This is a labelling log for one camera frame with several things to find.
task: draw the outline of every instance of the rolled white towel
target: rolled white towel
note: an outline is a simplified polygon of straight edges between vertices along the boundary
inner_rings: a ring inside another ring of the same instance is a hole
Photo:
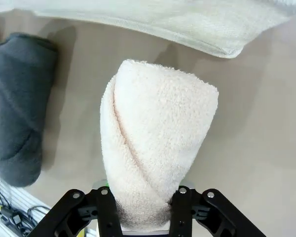
[[[120,221],[158,230],[218,105],[217,89],[193,74],[125,60],[101,102],[101,143]]]

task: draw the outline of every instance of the yellow object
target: yellow object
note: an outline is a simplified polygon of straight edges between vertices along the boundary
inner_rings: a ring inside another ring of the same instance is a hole
[[[80,231],[80,233],[77,235],[77,237],[84,237],[85,234],[84,234],[84,229],[82,231]]]

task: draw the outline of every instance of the tangled black wire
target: tangled black wire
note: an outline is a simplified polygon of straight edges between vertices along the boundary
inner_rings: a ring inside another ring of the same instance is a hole
[[[33,207],[29,208],[27,212],[25,212],[21,209],[18,209],[18,208],[14,208],[10,205],[10,203],[8,202],[6,197],[2,194],[2,192],[0,192],[0,205],[8,208],[9,210],[11,210],[11,211],[17,213],[17,215],[19,215],[19,217],[20,217],[19,223],[16,223],[14,218],[11,218],[10,220],[13,223],[13,225],[19,230],[19,233],[23,237],[28,236],[29,233],[37,225],[37,221],[33,217],[33,211],[37,211],[39,213],[46,215],[46,213],[50,210],[48,207],[41,206],[41,205],[33,206]]]

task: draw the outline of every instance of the silver screw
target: silver screw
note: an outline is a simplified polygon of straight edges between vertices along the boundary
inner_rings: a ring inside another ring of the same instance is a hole
[[[103,189],[103,190],[101,191],[101,194],[102,194],[102,195],[106,195],[106,194],[108,194],[108,190]]]
[[[80,193],[74,193],[73,198],[77,199],[78,197],[80,197]]]
[[[213,198],[213,197],[215,197],[215,194],[213,192],[209,192],[209,193],[207,193],[207,197]]]
[[[185,188],[180,188],[179,191],[180,191],[181,194],[185,194],[186,193],[186,189]]]

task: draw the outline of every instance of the rolled gray towel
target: rolled gray towel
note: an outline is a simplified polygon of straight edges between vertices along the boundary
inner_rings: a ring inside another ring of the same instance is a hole
[[[23,33],[0,43],[0,177],[15,187],[31,185],[41,171],[57,55],[49,40]]]

